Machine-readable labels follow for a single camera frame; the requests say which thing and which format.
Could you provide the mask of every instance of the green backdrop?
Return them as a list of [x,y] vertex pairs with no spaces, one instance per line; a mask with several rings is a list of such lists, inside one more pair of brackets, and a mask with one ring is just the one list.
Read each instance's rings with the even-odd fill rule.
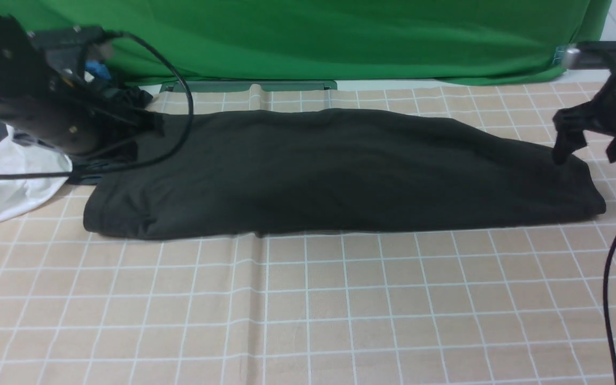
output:
[[[611,0],[0,0],[27,29],[99,24],[150,42],[188,78],[545,81],[557,48],[600,37]],[[111,62],[171,79],[131,42]]]

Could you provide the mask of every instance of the white cloth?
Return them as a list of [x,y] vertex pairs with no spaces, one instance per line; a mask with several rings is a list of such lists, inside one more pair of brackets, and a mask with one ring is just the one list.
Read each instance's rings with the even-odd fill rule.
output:
[[[0,141],[0,174],[56,173],[71,171],[73,163],[61,154],[37,146],[12,142],[13,128]],[[0,180],[0,222],[15,218],[48,201],[67,178]]]

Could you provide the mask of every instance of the black garment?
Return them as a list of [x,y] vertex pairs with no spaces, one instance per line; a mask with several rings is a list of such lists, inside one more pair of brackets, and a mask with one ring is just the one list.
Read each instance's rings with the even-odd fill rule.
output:
[[[144,138],[140,160],[165,153]],[[102,178],[90,232],[139,239],[302,231],[409,232],[582,221],[605,212],[589,167],[452,119],[376,110],[196,116],[174,158]]]

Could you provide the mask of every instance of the black cable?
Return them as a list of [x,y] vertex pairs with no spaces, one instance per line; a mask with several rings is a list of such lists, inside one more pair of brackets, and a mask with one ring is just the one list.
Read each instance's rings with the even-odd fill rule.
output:
[[164,161],[170,158],[171,156],[176,154],[178,151],[180,151],[180,149],[182,149],[182,146],[184,146],[191,132],[191,122],[193,122],[194,120],[194,100],[191,98],[191,90],[189,89],[189,86],[187,85],[186,80],[182,78],[182,75],[180,75],[178,70],[176,70],[173,64],[171,64],[168,61],[168,59],[164,58],[164,56],[162,56],[158,51],[156,51],[156,48],[150,46],[149,43],[143,41],[141,38],[134,36],[133,34],[130,34],[130,32],[108,32],[108,34],[110,34],[113,37],[127,37],[128,39],[131,39],[132,41],[135,41],[137,42],[137,44],[146,48],[149,52],[151,52],[151,54],[156,56],[156,58],[159,59],[161,63],[164,64],[164,66],[166,66],[169,70],[171,70],[173,75],[178,79],[179,83],[182,85],[182,88],[184,88],[185,95],[187,97],[187,107],[188,107],[187,115],[188,116],[187,116],[187,121],[185,122],[185,129],[182,132],[182,135],[180,136],[178,143],[175,146],[173,146],[173,148],[167,153],[161,156],[157,156],[154,159],[143,161],[142,163],[127,164],[125,166],[115,166],[115,167],[105,168],[103,170],[67,171],[67,172],[61,172],[61,173],[0,174],[0,180],[70,178],[70,177],[81,177],[84,175],[101,175],[101,174],[108,174],[108,173],[119,173],[123,171],[134,170],[137,168],[144,168],[144,167],[152,166],[156,163],[161,163],[161,161]]
[[616,250],[616,234],[610,246],[607,260],[605,261],[605,271],[603,273],[603,316],[605,317],[605,332],[607,333],[608,346],[610,347],[610,356],[612,358],[612,374],[614,385],[616,385],[616,351],[614,350],[614,339],[612,336],[612,325],[610,323],[610,304],[608,291],[610,285],[610,269],[612,267],[612,258]]

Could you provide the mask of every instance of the blue cloth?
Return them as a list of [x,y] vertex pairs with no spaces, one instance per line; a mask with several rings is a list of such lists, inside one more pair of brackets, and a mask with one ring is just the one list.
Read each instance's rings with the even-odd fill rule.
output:
[[89,60],[85,63],[85,71],[91,73],[95,78],[103,80],[111,80],[111,74],[108,72],[108,68],[95,60]]

